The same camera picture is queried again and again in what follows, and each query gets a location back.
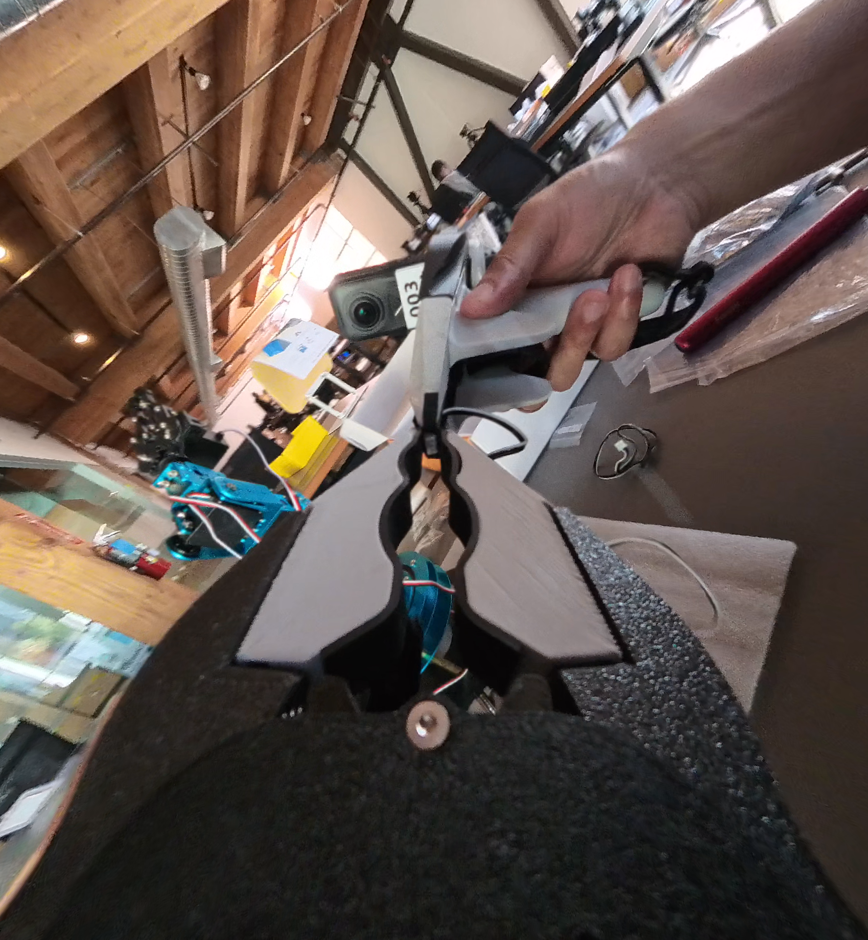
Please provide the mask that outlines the person's right forearm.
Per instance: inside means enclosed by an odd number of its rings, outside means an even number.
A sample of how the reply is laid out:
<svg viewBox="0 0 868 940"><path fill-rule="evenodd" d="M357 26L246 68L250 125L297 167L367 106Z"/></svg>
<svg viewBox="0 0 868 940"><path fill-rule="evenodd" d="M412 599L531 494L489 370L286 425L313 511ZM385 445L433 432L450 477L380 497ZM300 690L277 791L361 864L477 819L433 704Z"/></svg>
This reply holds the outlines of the person's right forearm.
<svg viewBox="0 0 868 940"><path fill-rule="evenodd" d="M722 215L868 146L868 1L816 2L651 114L612 155Z"/></svg>

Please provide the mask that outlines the black monitor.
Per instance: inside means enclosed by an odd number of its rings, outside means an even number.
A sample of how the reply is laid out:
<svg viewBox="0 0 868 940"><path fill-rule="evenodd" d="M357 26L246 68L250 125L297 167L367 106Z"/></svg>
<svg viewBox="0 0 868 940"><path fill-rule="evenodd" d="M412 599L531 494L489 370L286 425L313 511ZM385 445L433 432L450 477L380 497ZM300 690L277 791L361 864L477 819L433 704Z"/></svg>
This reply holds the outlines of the black monitor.
<svg viewBox="0 0 868 940"><path fill-rule="evenodd" d="M461 172L489 199L516 210L557 179L556 171L523 140L487 121Z"/></svg>

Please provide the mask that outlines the red pen screwdriver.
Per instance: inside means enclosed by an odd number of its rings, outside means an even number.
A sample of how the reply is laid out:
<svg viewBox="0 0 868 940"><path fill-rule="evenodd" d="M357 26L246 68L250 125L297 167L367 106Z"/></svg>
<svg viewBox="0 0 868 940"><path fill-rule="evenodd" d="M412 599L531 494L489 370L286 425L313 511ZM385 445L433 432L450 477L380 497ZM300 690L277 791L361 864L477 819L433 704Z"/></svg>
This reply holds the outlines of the red pen screwdriver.
<svg viewBox="0 0 868 940"><path fill-rule="evenodd" d="M867 213L868 185L853 190L810 228L790 241L771 261L715 303L697 322L686 326L675 337L675 348L682 354L700 351L727 326L838 241Z"/></svg>

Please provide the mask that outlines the wooden table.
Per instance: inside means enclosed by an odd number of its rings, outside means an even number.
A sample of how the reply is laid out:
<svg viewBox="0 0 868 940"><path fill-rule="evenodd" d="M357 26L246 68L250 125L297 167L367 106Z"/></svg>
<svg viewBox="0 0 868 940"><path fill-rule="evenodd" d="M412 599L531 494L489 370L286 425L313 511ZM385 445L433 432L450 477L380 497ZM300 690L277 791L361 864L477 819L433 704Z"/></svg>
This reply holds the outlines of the wooden table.
<svg viewBox="0 0 868 940"><path fill-rule="evenodd" d="M156 646L198 594L100 558L86 543L0 498L0 586Z"/></svg>

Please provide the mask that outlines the person's right hand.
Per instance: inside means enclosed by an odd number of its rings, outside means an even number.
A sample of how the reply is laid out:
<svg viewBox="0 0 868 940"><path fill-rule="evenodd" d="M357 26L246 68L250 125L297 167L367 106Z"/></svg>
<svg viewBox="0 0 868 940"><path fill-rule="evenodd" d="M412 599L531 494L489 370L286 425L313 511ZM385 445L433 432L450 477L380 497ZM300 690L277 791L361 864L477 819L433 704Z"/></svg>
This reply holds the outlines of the person's right hand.
<svg viewBox="0 0 868 940"><path fill-rule="evenodd" d="M611 361L628 351L642 305L641 266L675 268L702 225L689 183L652 169L628 146L614 147L523 205L462 314L495 318L528 288L607 278L607 288L572 302L552 344L546 378L566 391L589 354Z"/></svg>

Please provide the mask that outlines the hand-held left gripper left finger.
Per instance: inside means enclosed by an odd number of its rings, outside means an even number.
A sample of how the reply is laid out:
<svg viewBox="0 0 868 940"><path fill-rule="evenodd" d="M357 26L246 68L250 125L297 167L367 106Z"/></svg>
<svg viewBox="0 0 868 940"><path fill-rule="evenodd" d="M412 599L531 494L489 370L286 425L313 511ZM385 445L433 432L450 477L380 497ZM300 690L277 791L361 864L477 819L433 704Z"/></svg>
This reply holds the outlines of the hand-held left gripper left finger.
<svg viewBox="0 0 868 940"><path fill-rule="evenodd" d="M419 436L398 433L319 496L237 649L243 665L393 665L407 645L397 547Z"/></svg>

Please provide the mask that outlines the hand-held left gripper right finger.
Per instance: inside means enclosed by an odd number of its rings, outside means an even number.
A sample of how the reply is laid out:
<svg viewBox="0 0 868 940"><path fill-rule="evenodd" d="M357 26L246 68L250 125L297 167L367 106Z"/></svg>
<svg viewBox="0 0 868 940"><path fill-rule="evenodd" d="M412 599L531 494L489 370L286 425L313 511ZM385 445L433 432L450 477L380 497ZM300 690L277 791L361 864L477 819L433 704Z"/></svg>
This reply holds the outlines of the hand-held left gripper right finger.
<svg viewBox="0 0 868 940"><path fill-rule="evenodd" d="M621 647L551 507L454 432L451 495L469 518L457 597L482 633L543 665L617 663Z"/></svg>

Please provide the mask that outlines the large clear plastic bag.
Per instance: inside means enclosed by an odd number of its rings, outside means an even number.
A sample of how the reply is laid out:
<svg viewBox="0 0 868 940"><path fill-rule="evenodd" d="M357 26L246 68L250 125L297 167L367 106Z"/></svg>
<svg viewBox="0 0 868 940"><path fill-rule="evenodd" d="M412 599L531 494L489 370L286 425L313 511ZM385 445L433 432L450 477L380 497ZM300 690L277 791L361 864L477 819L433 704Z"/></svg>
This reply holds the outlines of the large clear plastic bag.
<svg viewBox="0 0 868 940"><path fill-rule="evenodd" d="M811 195L795 212L782 211L807 179L781 187L701 229L688 247L687 265L715 266L702 312L761 269L789 241L846 196L843 185ZM623 385L648 374L657 393L685 382L708 385L757 366L868 312L868 218L818 254L779 288L725 327L707 346L683 354L670 337L626 353L612 363Z"/></svg>

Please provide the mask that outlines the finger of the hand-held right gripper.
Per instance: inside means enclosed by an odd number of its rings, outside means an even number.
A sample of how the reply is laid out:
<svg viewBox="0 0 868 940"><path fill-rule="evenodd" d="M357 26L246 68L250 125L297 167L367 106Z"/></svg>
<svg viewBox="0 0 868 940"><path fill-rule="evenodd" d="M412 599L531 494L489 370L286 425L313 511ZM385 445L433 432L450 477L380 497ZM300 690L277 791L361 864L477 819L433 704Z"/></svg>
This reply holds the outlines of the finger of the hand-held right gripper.
<svg viewBox="0 0 868 940"><path fill-rule="evenodd" d="M420 303L413 350L413 412L424 445L437 445L440 413L451 370L451 296L427 297Z"/></svg>
<svg viewBox="0 0 868 940"><path fill-rule="evenodd" d="M360 425L385 437L393 437L412 413L410 380L415 349L415 334L401 343L385 368L365 386L353 410Z"/></svg>

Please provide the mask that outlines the metal ventilation duct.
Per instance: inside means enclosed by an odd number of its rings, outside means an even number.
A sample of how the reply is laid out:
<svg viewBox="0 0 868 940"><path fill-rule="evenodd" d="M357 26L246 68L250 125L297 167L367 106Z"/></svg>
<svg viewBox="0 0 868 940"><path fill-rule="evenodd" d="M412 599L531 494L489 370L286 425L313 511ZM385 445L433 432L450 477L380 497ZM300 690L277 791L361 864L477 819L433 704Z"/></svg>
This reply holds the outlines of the metal ventilation duct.
<svg viewBox="0 0 868 940"><path fill-rule="evenodd" d="M214 427L219 408L216 373L221 360L213 346L210 282L224 273L227 243L198 211L186 206L176 206L160 216L154 235L205 421Z"/></svg>

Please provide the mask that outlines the yellow liquid jug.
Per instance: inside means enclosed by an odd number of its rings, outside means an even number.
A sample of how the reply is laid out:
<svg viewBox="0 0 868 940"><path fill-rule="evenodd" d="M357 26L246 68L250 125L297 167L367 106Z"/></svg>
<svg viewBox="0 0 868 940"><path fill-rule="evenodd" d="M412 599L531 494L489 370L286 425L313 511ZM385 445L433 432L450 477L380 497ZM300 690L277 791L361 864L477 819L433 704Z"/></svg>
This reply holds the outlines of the yellow liquid jug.
<svg viewBox="0 0 868 940"><path fill-rule="evenodd" d="M297 415L308 406L307 393L319 376L330 371L329 354L339 340L325 326L291 318L253 359L252 377L279 408Z"/></svg>

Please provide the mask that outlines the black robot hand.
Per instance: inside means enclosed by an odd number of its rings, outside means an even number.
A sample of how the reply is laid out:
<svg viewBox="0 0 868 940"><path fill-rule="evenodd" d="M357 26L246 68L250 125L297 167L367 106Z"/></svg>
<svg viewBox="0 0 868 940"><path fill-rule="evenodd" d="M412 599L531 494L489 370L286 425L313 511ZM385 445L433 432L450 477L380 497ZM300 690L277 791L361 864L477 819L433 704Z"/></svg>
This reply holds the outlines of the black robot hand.
<svg viewBox="0 0 868 940"><path fill-rule="evenodd" d="M195 462L200 456L203 423L161 402L151 389L137 388L122 413L133 422L131 442L141 474L156 476L170 462Z"/></svg>

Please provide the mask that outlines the grey paper sheet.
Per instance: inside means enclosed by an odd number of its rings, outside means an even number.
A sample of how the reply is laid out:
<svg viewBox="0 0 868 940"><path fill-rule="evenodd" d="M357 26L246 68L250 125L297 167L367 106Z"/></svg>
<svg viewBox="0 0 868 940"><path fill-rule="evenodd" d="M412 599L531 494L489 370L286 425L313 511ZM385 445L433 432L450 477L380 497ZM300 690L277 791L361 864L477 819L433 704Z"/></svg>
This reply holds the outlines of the grey paper sheet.
<svg viewBox="0 0 868 940"><path fill-rule="evenodd" d="M675 611L750 712L796 546L665 525L580 521Z"/></svg>

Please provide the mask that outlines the black precision screwdriver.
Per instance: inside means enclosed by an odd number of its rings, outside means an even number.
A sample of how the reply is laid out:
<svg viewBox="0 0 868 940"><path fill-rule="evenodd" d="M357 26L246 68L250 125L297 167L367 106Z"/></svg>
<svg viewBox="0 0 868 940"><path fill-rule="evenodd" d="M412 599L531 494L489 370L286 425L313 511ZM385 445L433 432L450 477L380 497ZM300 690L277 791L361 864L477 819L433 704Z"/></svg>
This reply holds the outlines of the black precision screwdriver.
<svg viewBox="0 0 868 940"><path fill-rule="evenodd" d="M819 170L803 184L796 193L796 198L799 202L803 202L806 198L820 194L842 182L849 173L866 163L868 163L868 147L863 147L850 156Z"/></svg>

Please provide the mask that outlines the yellow box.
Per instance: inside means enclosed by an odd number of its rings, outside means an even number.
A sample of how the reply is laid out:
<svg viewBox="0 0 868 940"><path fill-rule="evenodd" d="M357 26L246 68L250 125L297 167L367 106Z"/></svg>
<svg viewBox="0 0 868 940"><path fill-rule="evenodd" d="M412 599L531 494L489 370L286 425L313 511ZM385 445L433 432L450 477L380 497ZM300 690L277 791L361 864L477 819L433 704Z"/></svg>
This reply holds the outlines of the yellow box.
<svg viewBox="0 0 868 940"><path fill-rule="evenodd" d="M301 473L329 439L327 430L313 416L306 417L291 432L289 442L268 466L272 474L286 479Z"/></svg>

